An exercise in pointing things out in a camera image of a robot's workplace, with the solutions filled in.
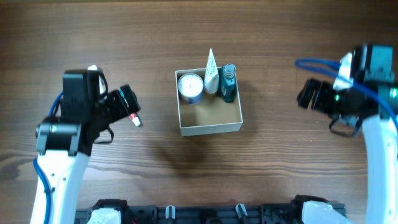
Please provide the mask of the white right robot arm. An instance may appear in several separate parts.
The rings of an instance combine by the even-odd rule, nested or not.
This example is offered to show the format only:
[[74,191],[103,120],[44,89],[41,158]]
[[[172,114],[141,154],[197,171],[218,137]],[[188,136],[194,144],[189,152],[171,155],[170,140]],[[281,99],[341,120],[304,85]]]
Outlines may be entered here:
[[302,108],[328,115],[363,134],[368,167],[366,223],[397,223],[397,82],[390,45],[363,44],[340,61],[300,58],[295,66],[334,78],[306,81]]

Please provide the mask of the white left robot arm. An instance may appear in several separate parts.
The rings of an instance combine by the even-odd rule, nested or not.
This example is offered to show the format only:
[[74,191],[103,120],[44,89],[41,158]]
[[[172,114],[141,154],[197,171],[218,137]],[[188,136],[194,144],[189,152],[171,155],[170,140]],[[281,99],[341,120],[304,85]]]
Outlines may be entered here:
[[[67,70],[63,90],[36,127],[38,176],[31,223],[73,223],[83,174],[94,144],[110,144],[112,123],[140,110],[129,85],[109,90],[104,72],[92,65]],[[109,140],[100,141],[107,131]]]

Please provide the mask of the cotton swab round container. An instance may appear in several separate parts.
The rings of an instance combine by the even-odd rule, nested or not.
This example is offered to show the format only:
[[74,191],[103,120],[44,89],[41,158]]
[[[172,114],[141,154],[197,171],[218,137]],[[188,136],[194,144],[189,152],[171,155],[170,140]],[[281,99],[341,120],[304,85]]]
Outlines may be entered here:
[[186,73],[178,79],[177,88],[182,101],[192,105],[201,100],[204,83],[196,73]]

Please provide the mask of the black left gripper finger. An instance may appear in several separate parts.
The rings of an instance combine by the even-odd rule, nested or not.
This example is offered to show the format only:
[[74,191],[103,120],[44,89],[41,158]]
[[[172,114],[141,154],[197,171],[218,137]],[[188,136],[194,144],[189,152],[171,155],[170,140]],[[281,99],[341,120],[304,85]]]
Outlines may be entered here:
[[141,110],[136,94],[131,90],[129,85],[121,86],[119,89],[128,114],[137,113]]
[[119,90],[114,90],[105,99],[110,115],[110,123],[114,123],[128,116],[128,109]]

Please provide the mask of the blue mouthwash bottle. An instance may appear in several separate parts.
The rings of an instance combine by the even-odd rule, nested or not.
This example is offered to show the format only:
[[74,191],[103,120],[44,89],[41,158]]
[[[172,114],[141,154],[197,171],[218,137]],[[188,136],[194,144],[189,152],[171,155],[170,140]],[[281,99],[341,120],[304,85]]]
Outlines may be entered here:
[[236,89],[236,66],[228,63],[222,66],[220,75],[220,96],[226,103],[234,101]]

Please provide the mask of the white patterned tube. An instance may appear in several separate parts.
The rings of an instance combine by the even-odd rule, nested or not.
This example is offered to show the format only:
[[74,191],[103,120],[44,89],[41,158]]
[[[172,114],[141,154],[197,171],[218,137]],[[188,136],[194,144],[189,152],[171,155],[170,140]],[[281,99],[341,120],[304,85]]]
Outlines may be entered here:
[[219,73],[212,49],[209,51],[205,77],[204,77],[204,91],[209,95],[214,95],[219,87]]

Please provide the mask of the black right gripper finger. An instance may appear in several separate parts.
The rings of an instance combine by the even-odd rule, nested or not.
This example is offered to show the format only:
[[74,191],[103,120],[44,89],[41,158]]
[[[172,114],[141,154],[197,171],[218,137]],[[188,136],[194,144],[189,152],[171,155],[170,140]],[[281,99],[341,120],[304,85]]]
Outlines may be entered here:
[[322,113],[332,113],[334,107],[335,90],[333,85],[327,82],[321,82],[316,88],[312,100],[311,109]]
[[308,79],[303,87],[303,89],[297,95],[297,103],[299,107],[307,109],[313,96],[317,90],[320,88],[320,81],[316,79]]

